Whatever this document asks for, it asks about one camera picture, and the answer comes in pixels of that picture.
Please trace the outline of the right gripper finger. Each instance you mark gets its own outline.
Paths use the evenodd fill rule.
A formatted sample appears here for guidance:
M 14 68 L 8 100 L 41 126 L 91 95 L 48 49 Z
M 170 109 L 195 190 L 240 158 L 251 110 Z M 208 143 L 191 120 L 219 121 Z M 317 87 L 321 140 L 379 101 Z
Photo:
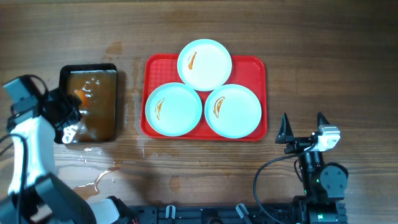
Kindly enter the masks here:
M 294 142 L 294 134 L 289 123 L 287 114 L 282 115 L 281 126 L 276 136 L 276 144 L 288 144 Z
M 321 111 L 317 113 L 317 125 L 318 128 L 330 125 L 329 121 L 325 118 Z

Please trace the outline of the green orange sponge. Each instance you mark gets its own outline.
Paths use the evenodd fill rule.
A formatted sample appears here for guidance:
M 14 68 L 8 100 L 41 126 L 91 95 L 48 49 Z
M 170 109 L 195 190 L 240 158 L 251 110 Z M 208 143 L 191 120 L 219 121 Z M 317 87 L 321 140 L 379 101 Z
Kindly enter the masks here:
M 74 94 L 78 97 L 78 99 L 81 101 L 82 107 L 87 107 L 89 106 L 89 100 L 86 96 L 86 93 L 83 90 L 75 90 Z

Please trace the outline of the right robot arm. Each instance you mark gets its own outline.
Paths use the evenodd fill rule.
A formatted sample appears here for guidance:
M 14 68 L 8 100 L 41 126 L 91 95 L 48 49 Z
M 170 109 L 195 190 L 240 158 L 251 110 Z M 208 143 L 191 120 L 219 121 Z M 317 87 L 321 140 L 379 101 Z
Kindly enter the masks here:
M 348 170 L 336 163 L 325 163 L 323 153 L 333 149 L 341 132 L 322 113 L 317 114 L 317 130 L 309 137 L 295 137 L 286 114 L 282 115 L 277 144 L 284 144 L 284 153 L 296 157 L 295 168 L 303 184 L 304 195 L 295 196 L 289 206 L 289 223 L 343 223 L 339 201 L 345 197 Z

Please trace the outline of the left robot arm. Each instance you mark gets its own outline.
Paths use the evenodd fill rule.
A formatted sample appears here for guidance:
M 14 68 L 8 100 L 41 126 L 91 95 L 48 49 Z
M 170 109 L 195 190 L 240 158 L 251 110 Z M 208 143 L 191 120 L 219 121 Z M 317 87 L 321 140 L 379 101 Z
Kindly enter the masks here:
M 110 196 L 88 204 L 55 173 L 53 141 L 57 128 L 80 120 L 85 97 L 52 91 L 20 91 L 13 99 L 7 127 L 13 140 L 14 176 L 9 196 L 1 202 L 2 223 L 32 223 L 39 207 L 51 214 L 41 223 L 137 223 L 136 214 Z

